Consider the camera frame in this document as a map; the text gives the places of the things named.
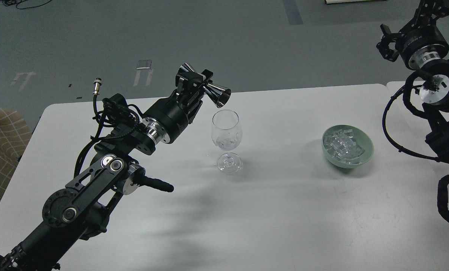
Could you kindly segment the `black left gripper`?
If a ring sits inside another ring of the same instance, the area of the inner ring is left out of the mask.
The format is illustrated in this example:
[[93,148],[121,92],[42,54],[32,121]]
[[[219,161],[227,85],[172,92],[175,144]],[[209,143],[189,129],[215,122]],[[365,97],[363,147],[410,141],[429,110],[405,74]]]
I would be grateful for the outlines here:
[[142,114],[148,128],[148,137],[158,144],[173,143],[177,137],[192,124],[202,106],[204,91],[202,87],[214,75],[208,69],[201,73],[178,72],[175,76],[175,92],[169,97],[158,99]]

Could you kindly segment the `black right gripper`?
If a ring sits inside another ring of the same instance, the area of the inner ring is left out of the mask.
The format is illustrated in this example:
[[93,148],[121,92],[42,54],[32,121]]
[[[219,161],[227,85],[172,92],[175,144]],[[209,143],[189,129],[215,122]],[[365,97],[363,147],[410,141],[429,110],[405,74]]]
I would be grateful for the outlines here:
[[[382,38],[376,48],[385,60],[395,62],[400,56],[407,69],[419,70],[448,54],[449,45],[436,27],[437,20],[447,16],[449,0],[421,0],[409,26],[402,27],[398,33],[392,33],[385,24],[380,25]],[[395,49],[390,48],[391,43],[395,43]]]

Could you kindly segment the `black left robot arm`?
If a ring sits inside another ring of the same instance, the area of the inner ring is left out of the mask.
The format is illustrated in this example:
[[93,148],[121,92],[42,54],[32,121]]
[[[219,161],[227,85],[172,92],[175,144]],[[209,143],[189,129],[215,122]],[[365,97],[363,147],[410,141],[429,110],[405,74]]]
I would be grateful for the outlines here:
[[223,107],[231,89],[214,84],[213,72],[180,66],[175,89],[142,112],[121,94],[102,100],[97,109],[101,79],[94,81],[93,110],[97,133],[79,154],[74,178],[52,193],[42,208],[42,223],[5,256],[0,271],[51,271],[79,239],[106,232],[111,213],[124,195],[147,186],[173,192],[173,185],[147,177],[145,168],[130,156],[134,149],[151,155],[157,144],[171,144],[192,124],[208,96]]

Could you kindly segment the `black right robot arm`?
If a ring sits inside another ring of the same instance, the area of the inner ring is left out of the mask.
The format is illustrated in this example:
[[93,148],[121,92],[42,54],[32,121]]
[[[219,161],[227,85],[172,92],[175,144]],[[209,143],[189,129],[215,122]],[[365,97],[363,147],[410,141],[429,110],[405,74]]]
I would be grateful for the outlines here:
[[[395,62],[401,57],[412,71],[384,109],[381,122],[386,139],[398,152],[449,164],[449,59],[446,59],[449,45],[436,26],[438,19],[447,16],[448,0],[421,0],[412,19],[397,33],[381,24],[382,38],[376,48],[385,60]],[[425,143],[435,157],[407,149],[388,134],[387,114],[400,96],[412,115],[428,121],[431,132]]]

